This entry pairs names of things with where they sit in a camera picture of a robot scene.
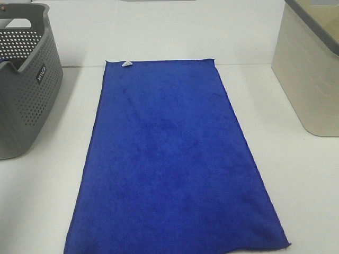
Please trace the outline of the grey perforated laundry basket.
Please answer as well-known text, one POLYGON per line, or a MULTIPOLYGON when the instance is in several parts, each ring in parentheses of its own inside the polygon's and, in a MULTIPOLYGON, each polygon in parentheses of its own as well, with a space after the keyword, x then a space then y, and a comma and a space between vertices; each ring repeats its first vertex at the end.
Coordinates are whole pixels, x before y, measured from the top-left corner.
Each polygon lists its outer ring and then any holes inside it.
POLYGON ((1 29, 1 159, 26 153, 58 95, 63 69, 46 4, 1 4, 2 19, 30 27, 1 29))

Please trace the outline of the beige plastic basket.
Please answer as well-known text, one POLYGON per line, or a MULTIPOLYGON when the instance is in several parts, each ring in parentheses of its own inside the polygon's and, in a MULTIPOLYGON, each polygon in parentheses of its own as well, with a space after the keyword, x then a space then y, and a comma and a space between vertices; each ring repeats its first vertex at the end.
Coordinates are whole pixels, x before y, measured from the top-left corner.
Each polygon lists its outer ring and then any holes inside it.
POLYGON ((338 1, 286 1, 272 69, 302 126, 338 136, 338 1))

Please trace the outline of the white towel label tag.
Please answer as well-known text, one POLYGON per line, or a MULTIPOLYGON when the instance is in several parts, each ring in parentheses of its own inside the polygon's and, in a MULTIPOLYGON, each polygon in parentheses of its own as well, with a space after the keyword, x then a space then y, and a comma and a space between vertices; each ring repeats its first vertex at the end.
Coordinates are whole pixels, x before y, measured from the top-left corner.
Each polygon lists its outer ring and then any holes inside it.
POLYGON ((122 67, 127 67, 127 66, 131 66, 132 62, 131 61, 125 61, 121 66, 122 67))

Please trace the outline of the blue towel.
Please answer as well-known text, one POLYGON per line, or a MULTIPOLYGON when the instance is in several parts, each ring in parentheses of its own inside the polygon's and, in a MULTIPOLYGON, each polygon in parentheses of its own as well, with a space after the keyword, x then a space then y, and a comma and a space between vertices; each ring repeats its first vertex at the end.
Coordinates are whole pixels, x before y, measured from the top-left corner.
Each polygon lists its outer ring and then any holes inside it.
POLYGON ((289 245, 214 60, 107 62, 64 253, 289 245))

